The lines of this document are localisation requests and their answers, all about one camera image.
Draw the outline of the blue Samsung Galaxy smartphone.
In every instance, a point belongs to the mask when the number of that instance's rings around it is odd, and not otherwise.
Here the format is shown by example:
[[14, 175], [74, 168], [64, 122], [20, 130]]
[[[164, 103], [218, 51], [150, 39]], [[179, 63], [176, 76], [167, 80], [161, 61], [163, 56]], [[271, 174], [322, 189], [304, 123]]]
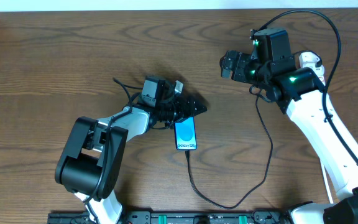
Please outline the blue Samsung Galaxy smartphone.
[[184, 119], [180, 123], [176, 123], [175, 146], [180, 151], [193, 151], [197, 149], [196, 129], [194, 117]]

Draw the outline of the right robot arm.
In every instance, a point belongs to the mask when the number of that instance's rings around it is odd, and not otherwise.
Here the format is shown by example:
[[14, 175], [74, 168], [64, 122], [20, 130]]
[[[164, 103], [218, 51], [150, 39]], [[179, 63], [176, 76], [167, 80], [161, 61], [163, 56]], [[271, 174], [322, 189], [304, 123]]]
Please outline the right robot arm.
[[267, 92], [302, 131], [331, 178], [335, 204], [307, 202], [287, 211], [290, 223], [358, 223], [358, 143], [335, 112], [325, 84], [310, 67], [297, 68], [288, 33], [282, 28], [253, 34], [251, 54], [229, 50], [221, 75]]

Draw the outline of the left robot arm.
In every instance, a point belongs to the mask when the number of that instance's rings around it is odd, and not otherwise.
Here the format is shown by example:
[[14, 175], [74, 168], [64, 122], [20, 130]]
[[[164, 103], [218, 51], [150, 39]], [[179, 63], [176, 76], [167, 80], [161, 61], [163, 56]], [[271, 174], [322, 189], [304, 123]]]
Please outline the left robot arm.
[[189, 123], [187, 137], [175, 138], [179, 150], [195, 150], [194, 117], [206, 105], [183, 92], [184, 84], [147, 76], [142, 87], [127, 94], [122, 110], [107, 118], [79, 117], [63, 148], [55, 169], [55, 181], [78, 197], [92, 223], [118, 223], [123, 206], [114, 193], [126, 143], [163, 123], [177, 130]]

